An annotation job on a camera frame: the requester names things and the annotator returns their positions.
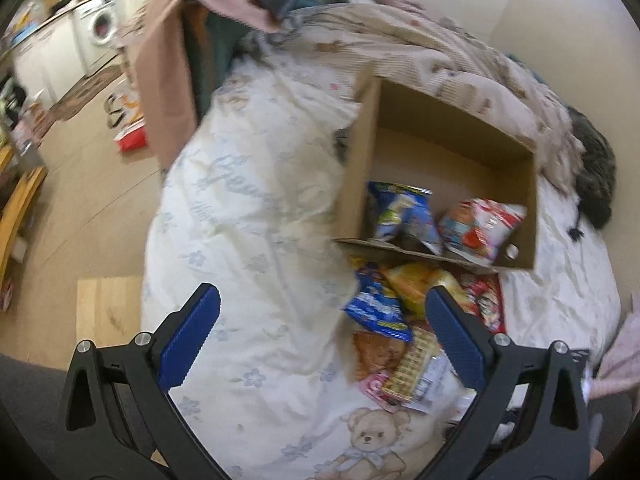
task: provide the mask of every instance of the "white cabinet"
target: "white cabinet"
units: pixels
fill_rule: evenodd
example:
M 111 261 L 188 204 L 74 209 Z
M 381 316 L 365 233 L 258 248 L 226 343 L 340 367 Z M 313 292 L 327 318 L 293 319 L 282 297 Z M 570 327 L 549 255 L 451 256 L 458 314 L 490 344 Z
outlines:
M 57 102 L 84 77 L 85 73 L 71 13 L 47 25 L 37 35 L 41 65 Z
M 13 52 L 15 76 L 27 95 L 34 96 L 44 90 L 42 99 L 49 106 L 55 102 L 50 95 L 49 85 L 40 63 L 40 45 L 35 37 L 30 37 L 18 45 Z

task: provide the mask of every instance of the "cardboard box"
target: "cardboard box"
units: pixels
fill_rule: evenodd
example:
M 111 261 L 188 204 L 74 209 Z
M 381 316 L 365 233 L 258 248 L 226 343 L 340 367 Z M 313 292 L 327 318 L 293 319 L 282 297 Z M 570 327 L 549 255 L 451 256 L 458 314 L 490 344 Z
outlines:
M 502 245 L 494 267 L 532 269 L 536 254 L 536 165 L 525 143 L 469 113 L 423 92 L 364 75 L 358 84 L 360 115 L 350 130 L 344 183 L 338 197 L 334 239 L 382 251 L 386 259 L 442 260 L 473 266 L 445 250 L 442 256 L 370 240 L 367 182 L 430 189 L 438 221 L 470 198 L 522 204 L 527 217 Z M 504 253 L 515 245 L 518 256 Z

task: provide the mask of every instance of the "bed sheet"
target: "bed sheet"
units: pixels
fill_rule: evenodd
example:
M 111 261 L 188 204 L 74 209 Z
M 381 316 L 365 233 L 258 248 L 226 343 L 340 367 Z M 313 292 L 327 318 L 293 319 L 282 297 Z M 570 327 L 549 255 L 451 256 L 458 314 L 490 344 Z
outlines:
M 233 479 L 414 478 L 442 444 L 460 386 L 433 413 L 391 415 L 353 383 L 356 291 L 332 209 L 342 178 L 333 133 L 357 105 L 251 59 L 239 62 L 168 174 L 146 249 L 142 321 L 154 330 L 201 282 L 222 312 L 183 386 L 182 416 Z M 502 276 L 516 341 L 602 353 L 620 309 L 606 247 L 575 198 L 539 182 L 536 271 Z

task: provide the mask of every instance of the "bed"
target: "bed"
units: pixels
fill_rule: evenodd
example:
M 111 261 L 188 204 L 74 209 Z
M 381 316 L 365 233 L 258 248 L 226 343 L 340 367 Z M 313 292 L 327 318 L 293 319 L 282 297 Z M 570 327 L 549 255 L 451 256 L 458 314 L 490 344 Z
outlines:
M 537 144 L 536 269 L 500 276 L 507 330 L 519 344 L 563 339 L 600 359 L 620 299 L 601 235 L 587 224 L 580 243 L 567 235 L 580 146 L 551 90 L 460 31 L 371 4 L 296 11 L 283 33 L 244 47 L 166 178 L 142 306 L 153 330 L 201 282 L 219 288 L 221 317 L 171 396 L 231 478 L 413 478 L 460 392 L 448 375 L 429 415 L 391 415 L 353 381 L 354 327 L 341 308 L 356 282 L 330 233 L 342 178 L 334 133 L 356 117 L 354 76 L 367 64 Z

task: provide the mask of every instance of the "person's hand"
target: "person's hand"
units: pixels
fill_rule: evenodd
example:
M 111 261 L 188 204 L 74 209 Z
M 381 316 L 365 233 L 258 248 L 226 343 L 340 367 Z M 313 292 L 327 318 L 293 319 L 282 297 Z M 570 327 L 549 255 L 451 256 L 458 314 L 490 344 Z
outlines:
M 589 460 L 589 474 L 595 473 L 596 469 L 604 463 L 602 453 L 597 449 L 591 450 L 591 459 Z

